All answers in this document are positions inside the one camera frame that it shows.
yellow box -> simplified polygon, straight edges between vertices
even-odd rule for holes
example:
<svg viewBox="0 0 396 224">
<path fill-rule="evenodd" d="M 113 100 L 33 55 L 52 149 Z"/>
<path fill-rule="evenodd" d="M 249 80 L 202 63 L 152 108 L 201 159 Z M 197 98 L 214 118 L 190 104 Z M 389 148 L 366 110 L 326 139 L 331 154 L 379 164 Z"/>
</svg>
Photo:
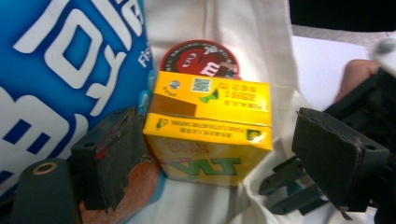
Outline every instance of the yellow box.
<svg viewBox="0 0 396 224">
<path fill-rule="evenodd" d="M 169 178 L 237 186 L 272 150 L 267 83 L 160 72 L 144 134 Z"/>
</svg>

